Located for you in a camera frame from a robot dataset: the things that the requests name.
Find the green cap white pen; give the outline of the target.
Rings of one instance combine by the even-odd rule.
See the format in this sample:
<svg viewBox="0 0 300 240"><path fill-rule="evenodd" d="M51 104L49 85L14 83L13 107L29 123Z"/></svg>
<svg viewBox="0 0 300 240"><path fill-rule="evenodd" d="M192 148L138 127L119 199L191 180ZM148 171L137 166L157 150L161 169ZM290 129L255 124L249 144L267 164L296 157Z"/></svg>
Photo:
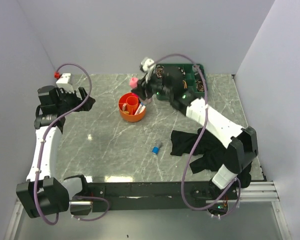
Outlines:
<svg viewBox="0 0 300 240"><path fill-rule="evenodd" d="M146 106L145 105L140 105L139 106L139 113L142 113L144 110L146 109Z"/></svg>

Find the orange round organizer container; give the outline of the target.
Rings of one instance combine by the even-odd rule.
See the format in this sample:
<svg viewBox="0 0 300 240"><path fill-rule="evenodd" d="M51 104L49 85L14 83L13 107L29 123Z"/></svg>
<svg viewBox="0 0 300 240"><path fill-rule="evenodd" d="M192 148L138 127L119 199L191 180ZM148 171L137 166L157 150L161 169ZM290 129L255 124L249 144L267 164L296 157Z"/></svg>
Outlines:
<svg viewBox="0 0 300 240"><path fill-rule="evenodd" d="M121 96L118 101L118 108L119 108L119 113L120 113L121 117L125 121L130 122L130 123L135 123L135 122L139 122L140 120L142 120L144 118L144 116L146 115L146 108L140 114L135 115L135 112L140 103L141 103L141 101L132 92L126 93L123 96ZM127 104L126 111L128 111L129 114L125 114L122 111L123 104Z"/></svg>

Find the blue white pen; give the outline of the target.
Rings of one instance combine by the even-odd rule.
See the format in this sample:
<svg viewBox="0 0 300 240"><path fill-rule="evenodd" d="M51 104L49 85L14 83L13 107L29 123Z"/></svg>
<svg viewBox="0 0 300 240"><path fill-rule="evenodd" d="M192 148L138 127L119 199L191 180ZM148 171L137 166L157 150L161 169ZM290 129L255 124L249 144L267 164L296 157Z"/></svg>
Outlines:
<svg viewBox="0 0 300 240"><path fill-rule="evenodd" d="M144 111L145 108L146 108L145 104L143 102L141 102L134 114L139 115L140 113L142 113Z"/></svg>

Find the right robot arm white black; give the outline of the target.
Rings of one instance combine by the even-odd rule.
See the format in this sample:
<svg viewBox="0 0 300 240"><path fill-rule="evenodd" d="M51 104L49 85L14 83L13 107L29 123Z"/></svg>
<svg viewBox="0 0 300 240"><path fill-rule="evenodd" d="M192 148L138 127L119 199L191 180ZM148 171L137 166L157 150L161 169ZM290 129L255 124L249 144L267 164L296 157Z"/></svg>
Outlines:
<svg viewBox="0 0 300 240"><path fill-rule="evenodd" d="M210 196L221 199L227 193L229 183L258 156L257 133L254 128L238 125L213 107L207 100L186 86L181 69L165 66L157 77L156 70L149 70L143 78L132 78L131 92L143 102L153 95L168 98L170 105L187 118L205 127L225 147L222 164L212 178Z"/></svg>

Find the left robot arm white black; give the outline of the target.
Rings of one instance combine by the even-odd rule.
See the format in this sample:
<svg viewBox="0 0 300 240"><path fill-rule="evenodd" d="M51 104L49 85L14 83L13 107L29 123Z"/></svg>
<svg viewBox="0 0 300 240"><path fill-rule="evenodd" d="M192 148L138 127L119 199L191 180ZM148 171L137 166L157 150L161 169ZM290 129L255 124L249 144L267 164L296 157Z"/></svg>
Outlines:
<svg viewBox="0 0 300 240"><path fill-rule="evenodd" d="M68 210L70 200L86 200L90 188L84 175L55 178L57 153L66 121L65 113L88 112L95 99L83 87L66 92L52 85L38 89L39 106L35 112L36 145L30 171L16 194L30 218L59 214Z"/></svg>

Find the clear pencil case pink cap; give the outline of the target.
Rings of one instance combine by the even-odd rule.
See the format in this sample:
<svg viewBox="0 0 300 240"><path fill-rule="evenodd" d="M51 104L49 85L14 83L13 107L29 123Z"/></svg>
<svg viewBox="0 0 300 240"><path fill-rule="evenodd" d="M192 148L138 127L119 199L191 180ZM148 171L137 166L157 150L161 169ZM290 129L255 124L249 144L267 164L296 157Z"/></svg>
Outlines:
<svg viewBox="0 0 300 240"><path fill-rule="evenodd" d="M144 78L132 77L129 81L131 92L145 105L149 104L152 99L146 91L146 81Z"/></svg>

